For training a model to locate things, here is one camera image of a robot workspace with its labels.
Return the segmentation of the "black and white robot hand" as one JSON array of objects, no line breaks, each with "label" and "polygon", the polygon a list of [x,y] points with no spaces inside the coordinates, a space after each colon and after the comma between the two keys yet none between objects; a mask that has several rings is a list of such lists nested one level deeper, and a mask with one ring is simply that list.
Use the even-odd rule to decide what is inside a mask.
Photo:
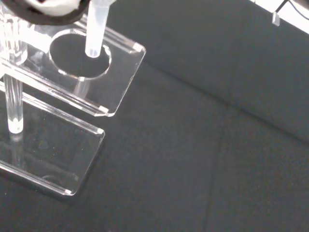
[{"label": "black and white robot hand", "polygon": [[32,24],[60,26],[81,19],[88,0],[2,0],[10,13]]}]

